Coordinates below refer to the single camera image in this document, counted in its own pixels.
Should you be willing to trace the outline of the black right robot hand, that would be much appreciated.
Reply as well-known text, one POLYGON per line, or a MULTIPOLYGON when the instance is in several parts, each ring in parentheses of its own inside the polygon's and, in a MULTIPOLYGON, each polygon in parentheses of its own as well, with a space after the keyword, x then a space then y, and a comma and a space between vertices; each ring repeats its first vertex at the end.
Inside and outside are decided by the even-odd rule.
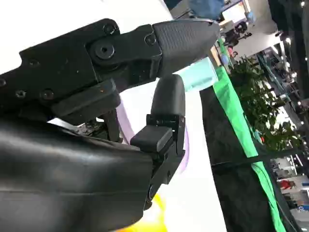
POLYGON ((103 19, 20 52, 0 76, 0 229, 110 232, 139 221, 185 151, 177 71, 220 33, 103 19))

